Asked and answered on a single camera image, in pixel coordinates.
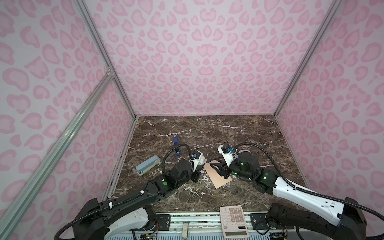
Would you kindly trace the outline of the peach pink envelope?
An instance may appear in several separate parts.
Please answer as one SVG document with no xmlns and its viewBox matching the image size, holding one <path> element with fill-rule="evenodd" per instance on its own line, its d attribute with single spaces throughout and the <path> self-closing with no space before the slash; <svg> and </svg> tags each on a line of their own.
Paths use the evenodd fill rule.
<svg viewBox="0 0 384 240">
<path fill-rule="evenodd" d="M 230 183 L 233 180 L 231 177 L 228 177 L 228 179 L 225 179 L 224 177 L 220 176 L 214 170 L 214 168 L 210 166 L 210 163 L 206 163 L 204 166 L 204 169 L 216 189 L 223 187 L 224 185 Z"/>
</svg>

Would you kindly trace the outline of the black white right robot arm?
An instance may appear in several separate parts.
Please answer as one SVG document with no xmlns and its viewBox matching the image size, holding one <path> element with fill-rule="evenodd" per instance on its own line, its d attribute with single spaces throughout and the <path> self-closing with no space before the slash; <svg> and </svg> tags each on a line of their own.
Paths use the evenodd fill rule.
<svg viewBox="0 0 384 240">
<path fill-rule="evenodd" d="M 293 226 L 325 235 L 333 240 L 364 240 L 367 221 L 361 210 L 330 198 L 320 197 L 308 189 L 300 191 L 284 179 L 259 164 L 259 158 L 249 151 L 223 154 L 222 160 L 210 166 L 223 178 L 231 175 L 249 182 L 262 194 L 291 201 L 303 210 L 274 203 L 265 216 L 272 228 Z"/>
</svg>

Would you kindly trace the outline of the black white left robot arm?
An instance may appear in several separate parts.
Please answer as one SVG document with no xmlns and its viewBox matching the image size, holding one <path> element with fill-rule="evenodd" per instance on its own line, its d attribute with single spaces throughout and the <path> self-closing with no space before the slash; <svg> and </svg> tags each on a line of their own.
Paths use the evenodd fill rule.
<svg viewBox="0 0 384 240">
<path fill-rule="evenodd" d="M 76 240 L 105 240 L 132 231 L 152 231 L 157 215 L 151 205 L 173 195 L 188 181 L 197 182 L 204 165 L 192 167 L 180 160 L 171 170 L 148 181 L 144 187 L 119 198 L 85 203 L 72 226 Z"/>
</svg>

